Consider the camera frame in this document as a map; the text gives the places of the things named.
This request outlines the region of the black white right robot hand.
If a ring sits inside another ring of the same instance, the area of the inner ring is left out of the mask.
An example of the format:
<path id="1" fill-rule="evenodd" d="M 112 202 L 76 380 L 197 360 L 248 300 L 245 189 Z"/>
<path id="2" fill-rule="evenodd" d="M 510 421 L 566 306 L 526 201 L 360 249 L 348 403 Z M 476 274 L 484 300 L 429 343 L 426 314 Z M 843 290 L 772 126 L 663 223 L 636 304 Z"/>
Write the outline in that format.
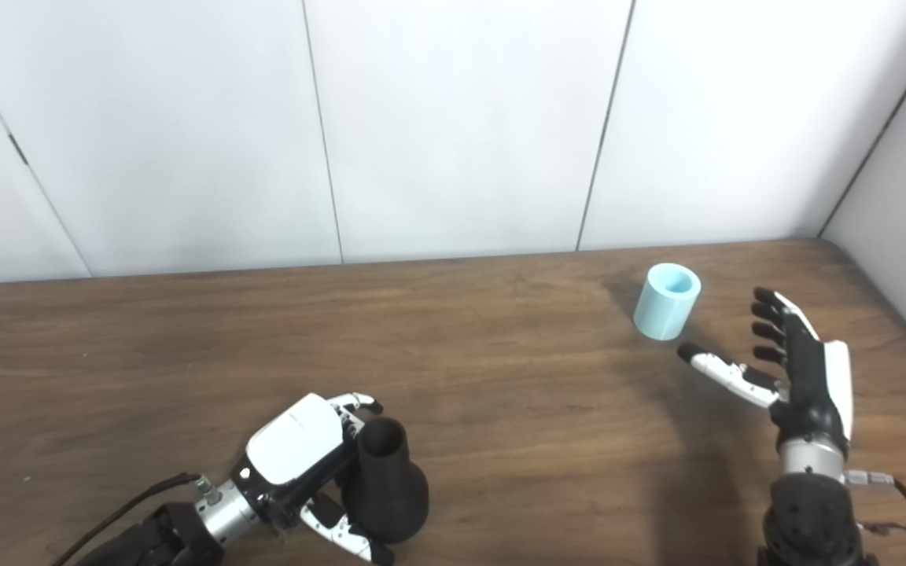
<path id="1" fill-rule="evenodd" d="M 677 355 L 736 397 L 766 409 L 778 429 L 778 443 L 825 439 L 848 456 L 853 432 L 848 345 L 821 340 L 808 316 L 783 294 L 756 287 L 753 296 L 752 333 L 770 341 L 757 345 L 753 355 L 780 366 L 785 380 L 747 363 L 727 361 L 693 343 L 681 344 Z"/>

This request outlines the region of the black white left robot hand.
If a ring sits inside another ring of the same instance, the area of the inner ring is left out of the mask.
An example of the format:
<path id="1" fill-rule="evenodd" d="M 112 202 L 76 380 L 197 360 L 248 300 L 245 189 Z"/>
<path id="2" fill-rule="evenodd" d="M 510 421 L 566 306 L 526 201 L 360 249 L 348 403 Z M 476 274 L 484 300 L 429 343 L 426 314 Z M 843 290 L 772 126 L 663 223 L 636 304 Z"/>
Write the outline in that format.
<path id="1" fill-rule="evenodd" d="M 229 480 L 238 522 L 279 531 L 303 523 L 363 561 L 392 565 L 393 552 L 322 494 L 330 481 L 355 476 L 356 441 L 366 425 L 359 410 L 381 415 L 382 405 L 359 391 L 328 399 L 309 393 L 252 434 Z"/>

